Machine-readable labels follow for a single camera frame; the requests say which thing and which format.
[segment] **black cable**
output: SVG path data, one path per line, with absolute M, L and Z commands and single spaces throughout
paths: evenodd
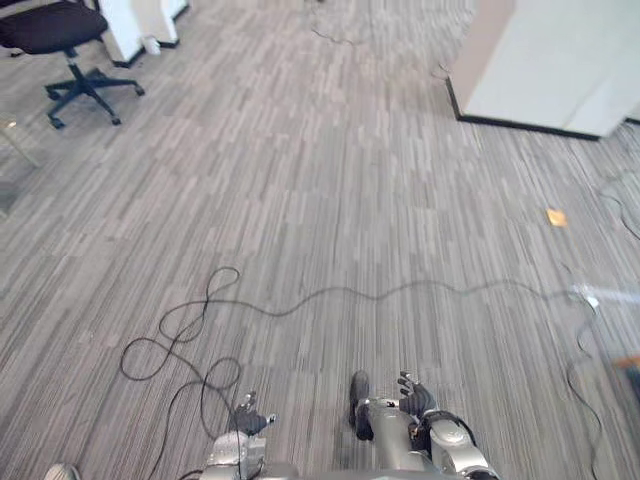
M 334 43 L 336 45 L 350 45 L 352 47 L 357 47 L 359 45 L 362 45 L 364 43 L 364 40 L 350 40 L 348 38 L 336 38 L 332 35 L 329 35 L 327 33 L 323 33 L 318 29 L 318 7 L 307 7 L 307 3 L 308 2 L 314 2 L 314 3 L 325 3 L 323 2 L 318 2 L 318 0 L 303 0 L 303 11 L 305 13 L 305 16 L 307 17 L 307 20 L 309 21 L 309 30 L 311 32 L 313 32 L 314 34 L 316 34 L 317 36 L 319 36 L 320 38 L 323 38 L 325 40 L 329 40 L 331 43 Z
M 447 80 L 449 78 L 449 75 L 451 74 L 451 70 L 449 70 L 449 68 L 446 67 L 442 62 L 438 62 L 438 68 L 444 72 L 444 75 L 436 75 L 435 68 L 431 69 L 429 75 L 437 80 Z
M 635 237 L 636 240 L 640 240 L 640 232 L 638 232 L 633 227 L 631 227 L 629 225 L 629 221 L 627 220 L 626 213 L 629 211 L 627 205 L 622 200 L 620 200 L 618 197 L 614 197 L 613 195 L 609 195 L 608 193 L 604 193 L 604 190 L 606 188 L 608 188 L 610 185 L 613 185 L 614 183 L 622 181 L 625 177 L 627 177 L 629 175 L 635 175 L 637 173 L 638 173 L 638 170 L 624 170 L 619 175 L 617 175 L 614 178 L 608 180 L 604 185 L 602 185 L 600 188 L 598 188 L 596 190 L 596 192 L 602 198 L 607 198 L 609 200 L 613 200 L 618 205 L 618 208 L 620 210 L 620 215 L 619 216 L 620 216 L 620 221 L 622 222 L 622 225 L 624 226 L 624 228 L 626 228 L 629 231 L 629 233 L 631 235 L 633 235 Z
M 181 476 L 178 480 L 185 480 L 187 477 L 190 477 L 191 475 L 200 475 L 200 474 L 202 474 L 202 470 L 191 470 L 190 472 L 187 472 L 183 476 Z
M 565 373 L 565 380 L 567 382 L 567 385 L 569 386 L 569 389 L 571 390 L 571 393 L 573 393 L 573 395 L 578 399 L 582 407 L 585 408 L 593 416 L 594 420 L 596 421 L 595 438 L 593 439 L 591 438 L 590 433 L 587 429 L 587 441 L 589 443 L 589 457 L 590 457 L 589 466 L 591 470 L 591 476 L 593 477 L 594 480 L 599 480 L 598 474 L 596 473 L 596 470 L 595 470 L 595 464 L 598 456 L 598 447 L 600 446 L 600 442 L 602 441 L 602 436 L 603 436 L 602 420 L 600 419 L 598 412 L 596 412 L 596 410 L 589 404 L 589 402 L 584 397 L 584 395 L 581 394 L 576 388 L 576 386 L 574 385 L 573 373 L 576 372 L 580 364 L 593 361 L 593 356 L 589 353 L 589 351 L 584 347 L 582 343 L 582 337 L 589 330 L 591 330 L 591 333 L 593 335 L 593 329 L 592 329 L 593 324 L 595 323 L 596 319 L 601 317 L 600 317 L 600 312 L 598 310 L 598 307 L 594 307 L 593 305 L 591 305 L 586 298 L 581 298 L 581 300 L 586 305 L 589 306 L 593 315 L 591 316 L 591 318 L 588 318 L 587 320 L 585 320 L 582 323 L 582 325 L 580 325 L 580 327 L 576 332 L 575 342 L 576 342 L 576 345 L 578 345 L 578 349 L 582 353 L 582 357 L 574 358 L 573 360 L 571 360 L 567 364 L 567 367 L 564 373 Z
M 215 290 L 211 291 L 211 284 L 213 282 L 213 280 L 221 273 L 223 272 L 232 272 L 234 274 L 234 279 L 223 284 L 222 286 L 216 288 Z M 380 295 L 370 295 L 364 292 L 360 292 L 358 290 L 355 290 L 351 287 L 342 287 L 342 286 L 335 286 L 335 287 L 327 287 L 327 288 L 322 288 L 320 290 L 316 290 L 315 292 L 311 293 L 310 295 L 307 295 L 306 297 L 304 297 L 302 300 L 300 300 L 298 303 L 294 304 L 292 307 L 282 310 L 282 311 L 269 311 L 266 309 L 263 309 L 261 307 L 258 307 L 256 305 L 253 305 L 247 301 L 244 300 L 229 300 L 229 299 L 219 299 L 219 298 L 212 298 L 215 294 L 222 292 L 223 290 L 228 289 L 229 287 L 235 285 L 236 283 L 238 283 L 238 281 L 241 278 L 241 274 L 240 272 L 234 268 L 234 267 L 220 267 L 217 268 L 216 270 L 213 271 L 213 273 L 211 274 L 211 276 L 209 277 L 209 280 L 207 282 L 207 289 L 205 292 L 205 299 L 204 300 L 192 300 L 192 301 L 188 301 L 188 302 L 184 302 L 180 305 L 177 305 L 169 310 L 167 310 L 164 315 L 161 317 L 159 324 L 158 324 L 158 331 L 160 333 L 160 335 L 162 335 L 165 339 L 169 340 L 171 342 L 170 346 L 167 347 L 165 345 L 163 345 L 161 342 L 159 342 L 158 340 L 155 340 L 153 338 L 149 338 L 149 337 L 137 337 L 135 339 L 133 339 L 131 342 L 129 342 L 127 344 L 127 346 L 124 348 L 122 355 L 120 357 L 120 371 L 122 372 L 122 374 L 129 380 L 132 381 L 147 381 L 152 379 L 153 377 L 155 377 L 158 373 L 160 373 L 160 371 L 164 368 L 164 366 L 166 365 L 166 363 L 168 362 L 170 357 L 174 357 L 178 360 L 180 360 L 182 363 L 184 363 L 185 365 L 187 365 L 189 367 L 189 369 L 195 374 L 196 379 L 195 380 L 191 380 L 189 382 L 184 383 L 180 388 L 178 388 L 178 390 L 176 391 L 176 393 L 174 394 L 173 398 L 171 399 L 171 402 L 169 404 L 169 409 L 167 412 L 167 416 L 166 416 L 166 421 L 165 421 L 165 428 L 164 428 L 164 433 L 163 433 L 163 439 L 162 439 L 162 443 L 160 446 L 160 451 L 158 452 L 158 456 L 156 458 L 156 461 L 153 465 L 153 468 L 151 470 L 151 473 L 149 474 L 149 479 L 151 479 L 153 477 L 153 475 L 155 474 L 160 461 L 162 459 L 162 456 L 164 454 L 164 451 L 166 449 L 167 446 L 167 439 L 168 439 L 168 431 L 169 431 L 169 424 L 170 424 L 170 418 L 171 418 L 171 413 L 173 410 L 173 406 L 175 405 L 175 402 L 178 398 L 178 396 L 186 389 L 188 389 L 189 387 L 192 387 L 194 385 L 198 385 L 200 386 L 200 423 L 206 433 L 206 435 L 211 439 L 211 440 L 215 440 L 217 435 L 215 435 L 213 432 L 210 431 L 210 429 L 208 428 L 208 425 L 206 424 L 205 418 L 204 418 L 204 402 L 205 402 L 205 392 L 207 390 L 211 390 L 213 392 L 216 393 L 216 395 L 220 398 L 220 400 L 222 400 L 225 409 L 227 410 L 227 412 L 229 413 L 230 417 L 232 418 L 232 420 L 235 423 L 235 429 L 236 429 L 236 433 L 237 433 L 237 421 L 235 418 L 235 413 L 229 403 L 229 401 L 227 400 L 225 394 L 226 392 L 228 392 L 230 389 L 232 389 L 233 387 L 237 388 L 240 376 L 242 375 L 242 365 L 240 365 L 240 362 L 233 357 L 222 357 L 218 360 L 216 360 L 206 371 L 205 375 L 202 375 L 197 367 L 189 362 L 187 359 L 185 359 L 183 356 L 179 355 L 178 353 L 176 353 L 174 351 L 175 347 L 177 344 L 187 344 L 189 342 L 192 342 L 193 340 L 195 340 L 200 333 L 202 332 L 202 329 L 204 327 L 204 321 L 205 321 L 205 315 L 207 313 L 207 310 L 209 308 L 209 305 L 213 305 L 213 304 L 221 304 L 221 305 L 231 305 L 231 306 L 239 306 L 239 307 L 244 307 L 244 308 L 248 308 L 250 310 L 253 310 L 255 312 L 261 313 L 265 316 L 268 317 L 272 317 L 272 318 L 282 318 L 282 317 L 286 317 L 288 315 L 291 315 L 292 313 L 296 312 L 297 310 L 299 310 L 301 307 L 303 307 L 305 304 L 309 303 L 311 300 L 313 300 L 314 298 L 317 298 L 319 296 L 322 295 L 326 295 L 329 293 L 333 293 L 333 292 L 341 292 L 343 294 L 349 294 L 358 298 L 363 298 L 365 300 L 368 301 L 373 301 L 373 302 L 379 302 L 379 301 L 383 301 L 384 299 L 390 297 L 391 295 L 394 295 L 398 292 L 401 292 L 403 290 L 407 290 L 407 289 L 412 289 L 412 288 L 416 288 L 416 287 L 420 287 L 420 286 L 426 286 L 426 287 L 439 287 L 442 288 L 448 292 L 454 293 L 456 295 L 462 296 L 462 297 L 467 297 L 469 295 L 473 295 L 475 293 L 478 293 L 480 291 L 485 291 L 488 289 L 493 289 L 496 287 L 500 287 L 500 286 L 507 286 L 507 287 L 514 287 L 517 288 L 519 290 L 524 290 L 544 301 L 549 301 L 551 299 L 554 298 L 559 298 L 559 297 L 564 297 L 567 295 L 571 295 L 571 294 L 575 294 L 575 292 L 570 292 L 570 291 L 566 291 L 566 290 L 562 290 L 562 291 L 557 291 L 557 292 L 552 292 L 552 293 L 543 293 L 540 292 L 538 290 L 536 290 L 535 288 L 518 282 L 516 280 L 511 280 L 511 279 L 499 279 L 499 280 L 494 280 L 494 281 L 489 281 L 489 282 L 485 282 L 482 283 L 480 285 L 477 285 L 475 287 L 470 287 L 470 288 L 466 288 L 466 289 L 460 289 L 457 288 L 453 285 L 450 285 L 448 283 L 445 282 L 441 282 L 441 281 L 437 281 L 437 280 L 431 280 L 431 279 L 426 279 L 426 280 L 418 280 L 418 281 L 413 281 L 413 282 L 409 282 L 409 283 L 405 283 L 402 284 L 398 287 L 392 288 L 390 290 L 387 290 L 386 292 L 380 294 Z M 170 335 L 166 329 L 165 329 L 165 323 L 167 321 L 167 319 L 169 318 L 169 316 L 174 313 L 177 312 L 183 308 L 189 307 L 189 306 L 193 306 L 193 305 L 201 305 L 202 306 L 202 311 L 201 313 L 191 322 L 189 322 L 187 324 L 187 326 L 185 326 L 184 328 L 182 328 L 177 335 L 172 336 Z M 587 359 L 592 359 L 591 355 L 586 351 L 586 349 L 584 348 L 584 346 L 581 343 L 581 337 L 582 335 L 589 329 L 589 327 L 591 326 L 592 322 L 594 321 L 594 319 L 591 319 L 587 322 L 585 322 L 585 324 L 579 329 L 577 337 L 576 337 L 576 342 L 578 343 L 578 347 L 580 348 L 580 350 L 588 357 Z M 195 331 L 195 333 L 191 334 L 191 335 L 187 335 L 184 336 L 183 335 L 189 331 L 189 329 L 194 326 L 194 325 L 198 325 L 197 329 Z M 158 368 L 156 368 L 155 370 L 153 370 L 150 374 L 148 375 L 144 375 L 144 376 L 135 376 L 133 374 L 130 374 L 126 371 L 125 368 L 125 357 L 127 356 L 127 354 L 129 353 L 131 347 L 133 347 L 134 345 L 141 343 L 141 342 L 147 342 L 150 343 L 152 345 L 158 346 L 160 347 L 162 350 L 164 350 L 165 356 L 162 360 L 162 362 L 160 363 L 160 366 Z M 577 391 L 577 389 L 575 388 L 573 381 L 572 381 L 572 373 L 576 370 L 577 366 L 579 363 L 581 363 L 582 361 L 585 361 L 586 359 L 582 359 L 582 360 L 574 360 L 572 362 L 569 363 L 569 365 L 567 366 L 566 370 L 565 370 L 565 376 L 566 376 L 566 381 L 567 384 L 569 385 L 569 388 L 571 389 L 571 391 L 573 392 L 573 394 L 578 398 L 578 400 L 580 401 L 580 403 L 587 408 L 592 414 L 593 416 L 596 418 L 596 421 L 599 425 L 598 428 L 598 436 L 596 439 L 596 442 L 590 442 L 591 445 L 591 470 L 592 470 L 592 474 L 594 476 L 595 480 L 597 479 L 597 476 L 595 475 L 595 470 L 594 470 L 594 465 L 595 465 L 595 460 L 596 460 L 596 450 L 597 450 L 597 446 L 600 442 L 600 439 L 602 437 L 602 422 L 600 421 L 600 418 L 598 416 L 598 414 L 595 412 L 595 410 L 586 402 L 586 400 L 584 399 L 584 397 Z M 215 385 L 213 383 L 211 383 L 209 381 L 209 377 L 212 375 L 212 373 L 219 368 L 221 365 L 229 363 L 231 364 L 231 366 L 236 368 L 236 372 L 235 375 L 233 376 L 233 378 L 231 380 L 229 380 L 227 383 L 225 384 L 221 384 L 221 385 Z M 240 437 L 239 434 L 238 435 L 238 450 L 240 450 Z M 189 472 L 189 474 L 185 474 L 183 477 L 181 477 L 180 480 L 184 480 L 184 478 L 186 478 L 186 476 L 189 476 L 191 474 L 193 474 L 194 472 L 197 473 L 197 471 L 192 471 Z

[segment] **white object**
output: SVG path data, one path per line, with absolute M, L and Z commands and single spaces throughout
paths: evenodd
M 187 0 L 100 0 L 101 13 L 109 22 L 102 39 L 111 60 L 130 61 L 147 35 L 176 44 L 173 17 L 187 6 Z
M 460 113 L 606 136 L 640 102 L 640 2 L 478 0 Z
M 153 35 L 142 37 L 142 45 L 149 55 L 160 55 L 160 43 Z
M 574 285 L 573 289 L 594 307 L 598 306 L 598 301 L 595 300 L 596 296 L 604 300 L 612 300 L 619 303 L 640 304 L 640 292 L 611 290 L 608 288 L 594 287 L 592 285 Z
M 640 103 L 638 103 L 636 108 L 634 108 L 631 111 L 631 113 L 629 113 L 628 117 L 633 119 L 633 120 L 637 120 L 638 122 L 640 122 Z

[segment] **floor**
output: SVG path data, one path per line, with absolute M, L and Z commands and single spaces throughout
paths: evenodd
M 591 478 L 597 425 L 569 369 L 603 425 L 596 474 L 637 478 L 640 412 L 611 360 L 640 350 L 640 306 L 601 299 L 590 322 L 565 292 L 640 290 L 640 240 L 603 196 L 637 231 L 640 127 L 589 142 L 456 122 L 438 64 L 455 59 L 472 18 L 461 0 L 317 12 L 194 0 L 180 46 L 130 70 L 111 67 L 99 43 L 80 49 L 83 66 L 146 88 L 107 94 L 120 127 L 82 99 L 53 130 L 41 86 L 67 77 L 63 59 L 3 57 L 0 104 L 42 167 L 0 146 L 3 180 L 21 191 L 0 228 L 1 477 L 43 478 L 63 460 L 87 480 L 148 478 L 169 402 L 197 377 L 171 359 L 133 382 L 121 354 L 139 336 L 169 346 L 162 312 L 203 299 L 228 265 L 242 278 L 214 298 L 271 312 L 329 286 L 379 296 L 404 285 L 378 299 L 332 290 L 277 318 L 213 304 L 200 336 L 175 347 L 201 375 L 239 360 L 229 398 L 253 388 L 279 416 L 270 460 L 303 473 L 372 468 L 375 452 L 344 417 L 349 375 L 365 368 L 393 395 L 404 368 L 467 420 L 504 478 Z M 568 226 L 550 226 L 548 207 Z M 500 279 L 511 283 L 468 290 Z M 581 327 L 592 359 L 576 344 Z M 124 367 L 145 376 L 163 354 L 138 343 Z M 233 374 L 227 363 L 212 377 Z M 177 397 L 153 478 L 206 460 L 199 398 Z M 223 431 L 212 392 L 203 416 Z

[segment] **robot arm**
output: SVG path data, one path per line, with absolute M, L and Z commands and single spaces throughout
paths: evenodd
M 417 419 L 409 427 L 414 450 L 426 451 L 433 465 L 445 474 L 469 480 L 499 478 L 461 418 L 440 410 L 433 395 L 409 373 L 400 372 L 398 383 L 404 395 L 398 402 L 399 409 Z
M 249 480 L 264 466 L 266 439 L 257 435 L 276 416 L 264 417 L 255 410 L 256 393 L 245 396 L 231 418 L 229 431 L 216 439 L 200 480 Z

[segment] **black office chair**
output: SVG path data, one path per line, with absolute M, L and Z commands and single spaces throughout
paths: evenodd
M 0 0 L 0 8 L 22 1 L 24 0 Z M 47 113 L 55 128 L 64 127 L 56 114 L 83 93 L 93 97 L 109 112 L 114 125 L 120 125 L 120 118 L 98 95 L 96 89 L 133 85 L 138 95 L 144 95 L 144 89 L 135 80 L 108 78 L 97 68 L 84 75 L 73 60 L 77 56 L 75 47 L 99 38 L 108 28 L 107 21 L 100 13 L 87 8 L 83 3 L 67 0 L 0 18 L 0 44 L 3 47 L 19 48 L 31 55 L 54 52 L 64 52 L 66 55 L 75 79 L 44 87 L 49 98 L 56 101 L 55 106 Z

